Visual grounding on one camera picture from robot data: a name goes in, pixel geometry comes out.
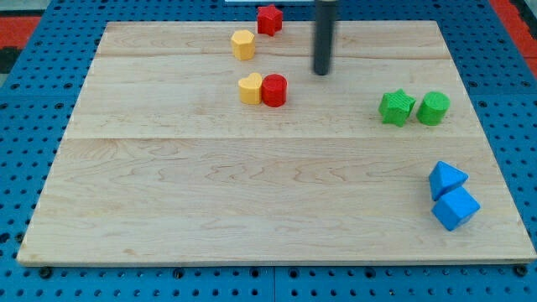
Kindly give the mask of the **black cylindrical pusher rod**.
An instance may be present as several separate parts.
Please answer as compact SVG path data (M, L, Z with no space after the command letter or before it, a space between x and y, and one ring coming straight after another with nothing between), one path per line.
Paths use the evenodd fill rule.
M319 76L330 72L337 10L337 0L315 0L313 71Z

